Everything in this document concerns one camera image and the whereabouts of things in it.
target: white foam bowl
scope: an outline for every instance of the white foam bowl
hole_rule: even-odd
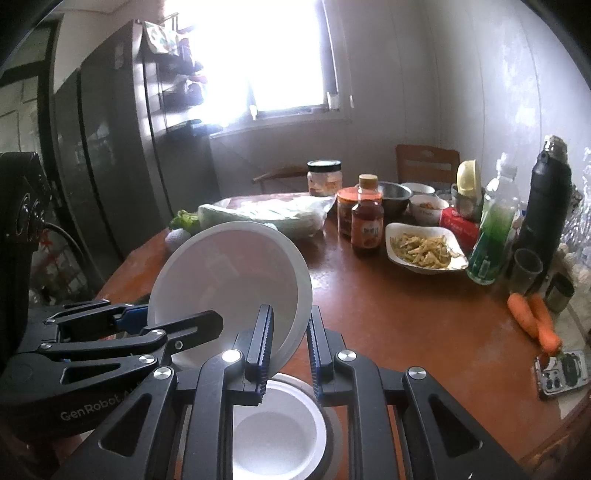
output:
[[[306,332],[310,274],[299,250],[278,231],[255,222],[223,223],[198,233],[168,259],[150,296],[148,324],[218,312],[223,318],[219,338],[173,356],[181,368],[194,368],[232,348],[239,332],[254,327],[262,304],[274,311],[272,376]]]
[[[299,385],[303,382],[288,375],[276,378],[282,381],[267,382],[261,405],[234,406],[234,480],[304,480],[322,460],[327,427],[320,407]],[[336,466],[341,448],[337,450],[331,462]],[[333,478],[332,470],[324,478]]]

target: stir-fried food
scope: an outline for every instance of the stir-fried food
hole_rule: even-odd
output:
[[[390,244],[398,258],[418,267],[447,268],[452,258],[460,256],[449,250],[444,236],[423,238],[403,233],[399,238],[391,238]]]

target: chair backrest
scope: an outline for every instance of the chair backrest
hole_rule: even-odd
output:
[[[396,164],[399,183],[443,183],[450,188],[456,182],[460,154],[427,145],[397,145]]]
[[[265,180],[278,180],[278,179],[292,179],[295,177],[305,177],[308,175],[308,167],[300,165],[288,165],[286,167],[276,168],[263,175],[259,175],[252,179],[253,183],[258,183],[261,187],[261,193],[265,191]]]

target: white wall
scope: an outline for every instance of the white wall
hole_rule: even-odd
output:
[[[54,92],[105,39],[132,19],[156,22],[156,0],[129,0],[111,14],[66,10],[57,37]]]
[[[242,132],[212,140],[222,195],[256,193],[253,176],[314,158],[395,180],[398,143],[454,148],[476,158],[483,183],[505,151],[527,199],[543,136],[569,145],[580,184],[591,145],[591,91],[550,29],[520,0],[339,0],[352,94],[348,122]],[[276,190],[305,189],[283,181]]]

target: red box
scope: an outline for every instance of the red box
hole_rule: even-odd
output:
[[[457,238],[462,250],[467,255],[472,251],[478,240],[479,227],[476,223],[466,220],[456,212],[454,207],[448,207],[441,212],[439,226],[451,230]]]

